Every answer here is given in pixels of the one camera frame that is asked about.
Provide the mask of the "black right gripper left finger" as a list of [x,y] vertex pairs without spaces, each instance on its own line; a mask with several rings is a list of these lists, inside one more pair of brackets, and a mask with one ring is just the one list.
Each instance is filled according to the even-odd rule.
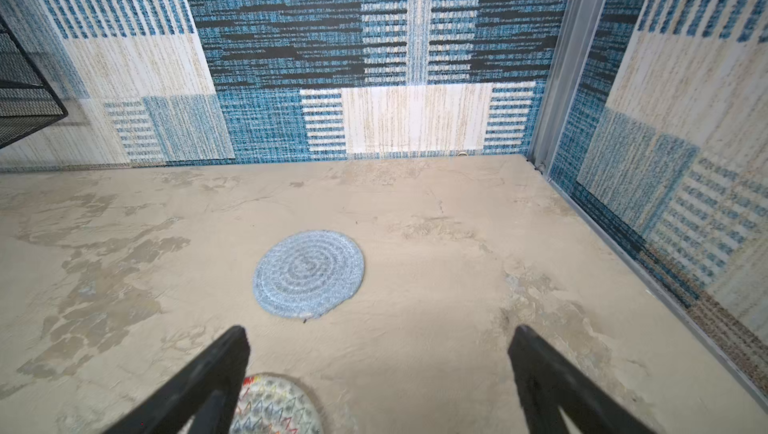
[[233,326],[160,386],[108,433],[227,433],[250,355],[246,330]]

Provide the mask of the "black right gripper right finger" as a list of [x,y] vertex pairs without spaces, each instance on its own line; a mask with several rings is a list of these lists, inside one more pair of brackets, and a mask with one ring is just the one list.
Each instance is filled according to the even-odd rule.
[[533,328],[515,328],[508,356],[530,433],[649,433]]

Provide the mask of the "blue woven round coaster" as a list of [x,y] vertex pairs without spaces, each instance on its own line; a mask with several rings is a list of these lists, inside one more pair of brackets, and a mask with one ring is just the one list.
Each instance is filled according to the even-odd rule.
[[350,237],[328,230],[291,235],[260,259],[252,279],[256,302],[282,318],[317,318],[362,285],[363,252]]

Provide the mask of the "multicolour woven round coaster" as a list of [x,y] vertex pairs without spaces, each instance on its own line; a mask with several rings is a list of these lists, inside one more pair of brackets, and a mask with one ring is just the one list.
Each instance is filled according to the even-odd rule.
[[290,380],[253,375],[243,380],[230,433],[322,434],[310,397]]

